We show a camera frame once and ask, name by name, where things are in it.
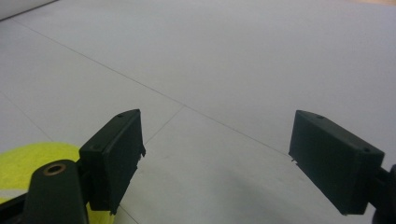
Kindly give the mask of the tennis ball with black lettering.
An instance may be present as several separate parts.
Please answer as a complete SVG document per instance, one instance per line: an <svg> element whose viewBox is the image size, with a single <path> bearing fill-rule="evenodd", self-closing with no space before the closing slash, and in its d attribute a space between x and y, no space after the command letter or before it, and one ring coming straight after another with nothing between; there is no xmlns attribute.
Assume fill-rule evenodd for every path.
<svg viewBox="0 0 396 224"><path fill-rule="evenodd" d="M1 205L26 193L33 172L58 160L78 160L78 147L57 142L41 142L0 153L0 223L21 214L22 205L7 211Z"/></svg>

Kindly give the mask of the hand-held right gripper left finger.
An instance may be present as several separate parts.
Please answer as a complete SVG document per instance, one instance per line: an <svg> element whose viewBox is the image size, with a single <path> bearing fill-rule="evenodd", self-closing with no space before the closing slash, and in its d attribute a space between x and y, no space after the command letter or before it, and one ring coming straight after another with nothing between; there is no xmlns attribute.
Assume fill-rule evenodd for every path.
<svg viewBox="0 0 396 224"><path fill-rule="evenodd" d="M81 147L78 164L93 211L117 213L145 155L139 109L116 115Z"/></svg>

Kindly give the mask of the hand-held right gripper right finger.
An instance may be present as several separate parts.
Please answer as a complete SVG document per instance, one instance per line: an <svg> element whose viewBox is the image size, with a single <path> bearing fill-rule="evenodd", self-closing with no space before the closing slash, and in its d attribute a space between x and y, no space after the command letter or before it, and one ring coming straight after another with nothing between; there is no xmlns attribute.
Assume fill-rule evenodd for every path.
<svg viewBox="0 0 396 224"><path fill-rule="evenodd" d="M385 153L333 121L295 112L289 155L343 215L362 215Z"/></svg>

